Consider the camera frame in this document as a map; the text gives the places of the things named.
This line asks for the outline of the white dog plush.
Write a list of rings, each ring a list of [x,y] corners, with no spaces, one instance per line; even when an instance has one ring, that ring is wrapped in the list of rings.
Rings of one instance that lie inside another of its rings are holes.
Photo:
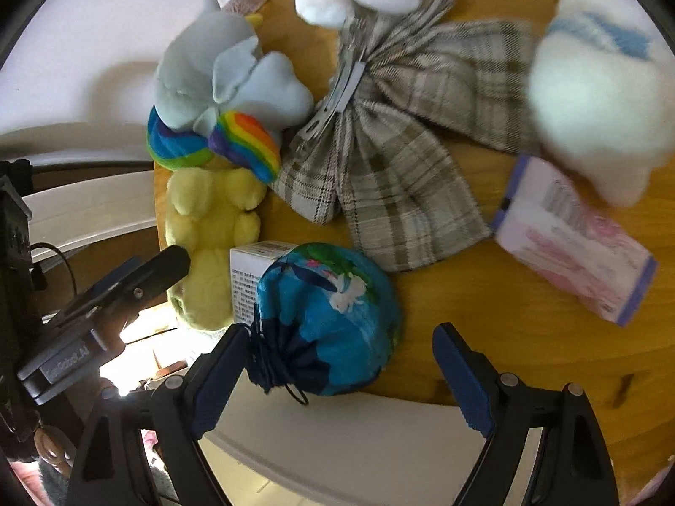
[[[558,0],[527,101],[545,150],[612,206],[674,154],[674,54],[637,0]]]

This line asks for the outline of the pink tissue packet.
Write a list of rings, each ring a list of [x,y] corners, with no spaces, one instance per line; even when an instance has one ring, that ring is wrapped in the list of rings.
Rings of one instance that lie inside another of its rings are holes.
[[[633,319],[658,268],[646,247],[536,156],[518,156],[492,230],[507,253],[620,327]]]

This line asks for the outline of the plaid fabric bow clip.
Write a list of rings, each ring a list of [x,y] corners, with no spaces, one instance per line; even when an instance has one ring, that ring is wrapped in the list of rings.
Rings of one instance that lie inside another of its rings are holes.
[[[422,0],[400,17],[356,11],[331,90],[272,185],[310,222],[343,215],[355,247],[389,272],[443,261],[490,233],[438,129],[503,153],[538,148],[526,105],[531,26],[451,22],[454,3]]]

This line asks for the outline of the white curved fan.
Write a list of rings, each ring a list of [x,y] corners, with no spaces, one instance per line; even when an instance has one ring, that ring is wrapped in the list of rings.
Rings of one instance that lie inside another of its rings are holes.
[[[24,201],[31,241],[63,253],[156,225],[151,170],[54,187]]]

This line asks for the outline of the blue rainbow pony plush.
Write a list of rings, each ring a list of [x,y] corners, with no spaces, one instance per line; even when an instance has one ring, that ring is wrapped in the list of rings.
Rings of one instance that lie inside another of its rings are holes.
[[[281,133],[304,124],[312,108],[287,56],[263,53],[254,19],[206,0],[160,58],[146,145],[169,170],[220,156],[270,184],[280,169]]]

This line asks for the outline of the white printed carton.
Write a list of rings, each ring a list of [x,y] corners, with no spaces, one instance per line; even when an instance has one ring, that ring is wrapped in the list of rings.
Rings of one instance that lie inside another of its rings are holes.
[[[257,284],[264,272],[295,248],[292,243],[262,241],[230,250],[230,282],[234,323],[251,324],[257,300]]]

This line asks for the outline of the blue floral drawstring pouch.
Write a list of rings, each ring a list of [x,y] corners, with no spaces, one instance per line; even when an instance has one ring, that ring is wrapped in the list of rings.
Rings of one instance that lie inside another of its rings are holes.
[[[246,371],[264,392],[354,393],[387,366],[403,335],[389,277],[370,258],[304,243],[274,261],[256,287]]]

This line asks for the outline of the yellow plush toy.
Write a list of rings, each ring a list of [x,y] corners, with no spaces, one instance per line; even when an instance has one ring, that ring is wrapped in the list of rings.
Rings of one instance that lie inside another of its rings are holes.
[[[260,238],[268,186],[243,167],[183,168],[167,182],[165,240],[188,251],[188,275],[168,290],[177,316],[216,332],[232,322],[230,250]]]

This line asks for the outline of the white plastic tray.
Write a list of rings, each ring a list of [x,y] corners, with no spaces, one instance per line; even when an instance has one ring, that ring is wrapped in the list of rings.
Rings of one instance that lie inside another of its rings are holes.
[[[450,505],[484,446],[456,406],[239,380],[202,452],[235,505]]]

